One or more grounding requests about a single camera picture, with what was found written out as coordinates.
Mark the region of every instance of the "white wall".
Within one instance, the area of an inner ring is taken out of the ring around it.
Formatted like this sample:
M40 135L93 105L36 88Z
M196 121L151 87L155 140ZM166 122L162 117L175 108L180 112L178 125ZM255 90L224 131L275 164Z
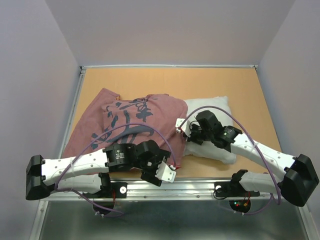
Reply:
M0 239L29 239L33 155L57 156L78 63L44 0L0 1Z
M308 155L320 176L320 1L296 0L258 66L282 150ZM308 205L320 230L320 186Z
M46 0L81 66L258 64L294 0Z

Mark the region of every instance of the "gray floor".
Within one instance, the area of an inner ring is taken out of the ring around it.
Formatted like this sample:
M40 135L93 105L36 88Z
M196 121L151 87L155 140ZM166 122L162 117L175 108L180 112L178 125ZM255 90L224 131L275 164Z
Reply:
M253 200L260 208L267 200ZM227 201L119 202L118 218L94 215L84 201L49 203L42 240L304 240L298 209L272 203L263 213L241 216L226 211Z

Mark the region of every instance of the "wooden table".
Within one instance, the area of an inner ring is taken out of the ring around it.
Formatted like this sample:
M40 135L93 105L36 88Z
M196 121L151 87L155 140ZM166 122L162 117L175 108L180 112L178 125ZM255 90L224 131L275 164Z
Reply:
M102 88L132 100L148 94L169 94L186 99L228 96L232 115L251 136L277 151L280 145L254 68L89 68L75 110L72 131L81 115ZM237 156L232 165L218 160L185 156L179 178L231 177L239 169L263 173L266 170ZM113 177L139 178L139 172L112 174Z

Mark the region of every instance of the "red t-shirt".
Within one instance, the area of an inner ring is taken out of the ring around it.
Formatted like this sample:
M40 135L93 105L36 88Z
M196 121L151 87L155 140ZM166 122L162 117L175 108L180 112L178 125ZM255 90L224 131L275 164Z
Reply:
M65 147L63 157L78 155L93 139L105 131L128 123L145 123L157 129L170 143L180 167L185 139L176 133L176 120L186 118L187 104L168 94L150 94L134 100L118 100L119 94L103 88L84 111ZM114 142L139 144L154 140L169 151L164 140L146 126L132 125L116 129L100 137L85 154L105 148Z

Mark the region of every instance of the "purple cable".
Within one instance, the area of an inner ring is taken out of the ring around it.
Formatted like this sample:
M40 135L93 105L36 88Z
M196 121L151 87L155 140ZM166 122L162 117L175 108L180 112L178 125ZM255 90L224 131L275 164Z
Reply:
M131 126L131 125L140 125L140 126L145 126L147 128L150 128L152 130L154 130L157 134L159 134L159 136L164 140L164 142L166 143L166 145L168 146L171 154L172 154L172 159L173 159L173 165L176 166L177 165L177 162L176 162L176 156L175 156L175 153L170 145L170 143L166 140L166 138L157 130L155 129L154 127L152 126L149 126L145 123L140 123L140 122L137 122L137 123L127 123L127 124L123 124L123 125L120 125L120 126L117 126L111 130L108 130L108 131L105 131L103 133L101 133L99 136L97 136L94 140L92 140L90 142L90 144L88 144L80 153L79 155L77 155L73 161L72 161L72 164L75 164L75 162L85 153L85 151L95 142L97 141L99 138L101 138L102 136L114 131L114 130L117 130L119 128L123 128L125 126ZM64 177L64 175L66 174L66 172L71 168L71 164L69 164L64 170L63 172L61 173L61 175L59 176L58 180L55 182L54 184L54 190L57 191L57 192L74 192L75 194L78 194L80 197L82 197L84 200L86 200L87 202L89 202L90 204L100 208L100 209L103 209L103 210L107 210L107 211L110 211L110 212L114 212L114 213L118 213L118 215L116 216L109 216L109 215L106 215L107 217L120 217L122 216L124 213L121 212L121 211L118 211L118 210L114 210L114 209L111 209L111 208L108 208L108 207L104 207L104 206L101 206L101 205L98 205L96 204L95 202L91 201L90 199L88 199L86 196L84 196L83 194L81 194L80 192L76 191L76 190L73 190L73 189L70 189L70 188L62 188L62 189L58 189L59 187L59 182L62 180L62 178Z
M267 160L265 159L265 157L264 157L263 153L261 152L260 148L259 148L257 145L255 145L255 141L254 141L253 138L250 136L250 134L248 133L248 131L245 129L245 127L244 127L237 119L235 119L234 116L232 116L232 115L231 115L230 113L228 113L226 110L224 110L224 109L222 109L222 108L220 108L220 107L217 107L217 106L201 106L201 107L198 107L196 110L192 111L192 112L184 119L184 121L181 123L181 125L179 126L179 128L182 127L182 125L192 116L192 114L194 114L195 112L199 111L200 109L209 109L209 108L211 108L211 109L218 109L218 110L224 112L224 113L227 114L230 118L232 118L232 120L235 121L235 122L240 126L240 128L244 131L244 133L246 134L246 136L248 137L248 139L250 140L250 142L252 143L252 145L255 147L255 149L256 149L257 152L259 153L259 155L260 155L260 157L261 157L261 159L262 159L262 161L263 161L266 169L268 170L268 172L269 172L269 174L270 174L270 177L271 177L271 179L272 179L272 181L273 181L273 184L274 184L274 186L275 186L275 189L276 189L276 193L277 193L277 195L278 195L278 202L277 202L277 204L280 205L280 204L281 204L281 192L280 192L280 188L279 188L278 185L277 185L277 181L276 181L276 179L275 179L275 176L274 176L272 170L270 169L270 167L269 167L269 165L268 165L268 163L267 163Z
M226 208L224 206L219 206L220 208L224 209L224 210L227 210L229 212L233 212L233 213L238 213L238 214L243 214L243 215L246 215L246 216L252 216L252 215L255 215L255 214L259 214L261 213L263 210L265 210L267 207L269 207L270 203L272 202L272 200L274 200L275 197L272 193L270 193L270 198L269 198L269 201L266 203L266 205L264 205L262 208L260 208L259 210L257 211L254 211L254 212L247 212L247 213L242 213L242 212L239 212L239 211L234 211L234 210L231 210L229 208Z

